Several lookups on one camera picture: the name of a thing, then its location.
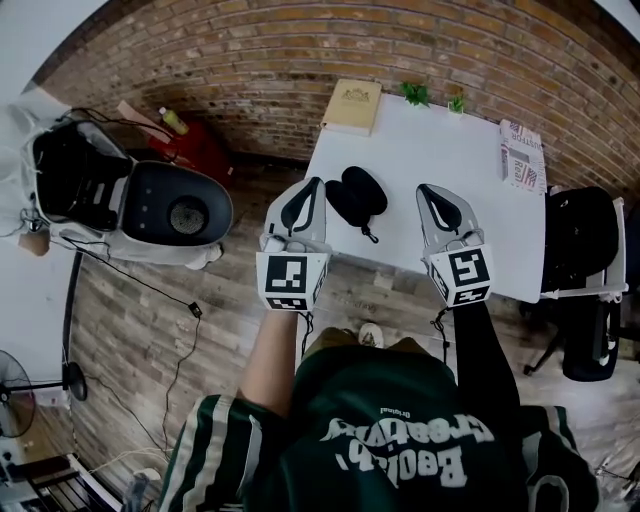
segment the box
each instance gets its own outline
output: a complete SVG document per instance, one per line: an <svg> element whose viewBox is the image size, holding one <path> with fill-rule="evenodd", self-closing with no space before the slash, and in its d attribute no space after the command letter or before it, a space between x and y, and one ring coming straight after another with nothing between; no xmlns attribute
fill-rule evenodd
<svg viewBox="0 0 640 512"><path fill-rule="evenodd" d="M371 135L382 86L363 80L338 80L320 126L352 135Z"/></svg>
<svg viewBox="0 0 640 512"><path fill-rule="evenodd" d="M540 135L503 119L500 122L502 179L515 187L543 195L547 176Z"/></svg>
<svg viewBox="0 0 640 512"><path fill-rule="evenodd" d="M491 294L493 257L487 244L432 254L427 268L450 308L487 300Z"/></svg>
<svg viewBox="0 0 640 512"><path fill-rule="evenodd" d="M267 309L311 311L329 270L326 253L256 253L258 294Z"/></svg>

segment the plug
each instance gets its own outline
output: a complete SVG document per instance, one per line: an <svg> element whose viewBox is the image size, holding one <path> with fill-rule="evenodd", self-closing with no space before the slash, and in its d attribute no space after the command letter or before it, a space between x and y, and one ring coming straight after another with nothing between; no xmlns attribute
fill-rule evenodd
<svg viewBox="0 0 640 512"><path fill-rule="evenodd" d="M202 310L200 309L200 306L198 306L197 302L189 304L189 311L191 311L191 314L196 318L200 318L202 316Z"/></svg>

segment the green jersey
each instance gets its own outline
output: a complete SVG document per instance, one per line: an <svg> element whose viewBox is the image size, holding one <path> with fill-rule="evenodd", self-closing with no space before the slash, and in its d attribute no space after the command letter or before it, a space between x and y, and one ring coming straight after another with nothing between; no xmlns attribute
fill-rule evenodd
<svg viewBox="0 0 640 512"><path fill-rule="evenodd" d="M564 410L521 409L513 429L523 462L513 467L437 359L327 348L300 366L286 420L237 398L201 399L173 451L159 510L514 511L535 506L547 488L540 499L561 507L569 484L581 487L572 509L595 510L595 479Z"/></svg>

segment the small potted plant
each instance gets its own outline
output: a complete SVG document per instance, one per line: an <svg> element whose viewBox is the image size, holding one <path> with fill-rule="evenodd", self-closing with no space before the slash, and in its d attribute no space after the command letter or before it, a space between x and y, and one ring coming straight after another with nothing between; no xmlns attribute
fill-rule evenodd
<svg viewBox="0 0 640 512"><path fill-rule="evenodd" d="M464 91L462 88L456 91L456 94L447 103L447 107L449 112L456 116L457 119L462 117L462 114L464 114Z"/></svg>
<svg viewBox="0 0 640 512"><path fill-rule="evenodd" d="M429 106L429 90L426 85L414 85L409 82L402 82L401 88L404 99L412 105Z"/></svg>

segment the white wall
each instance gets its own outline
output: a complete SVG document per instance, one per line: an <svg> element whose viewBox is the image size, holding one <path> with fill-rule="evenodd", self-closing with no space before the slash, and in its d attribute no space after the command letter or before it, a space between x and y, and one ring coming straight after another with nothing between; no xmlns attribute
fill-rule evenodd
<svg viewBox="0 0 640 512"><path fill-rule="evenodd" d="M68 108L37 87L13 103L43 120ZM0 145L21 140L7 131L10 126L0 123ZM0 350L15 357L31 380L62 377L62 329L74 256L73 251L52 245L37 258L0 240Z"/></svg>
<svg viewBox="0 0 640 512"><path fill-rule="evenodd" d="M596 2L617 19L636 40L640 41L640 14L629 0L596 0Z"/></svg>
<svg viewBox="0 0 640 512"><path fill-rule="evenodd" d="M53 51L107 0L1 0L0 104L15 99Z"/></svg>

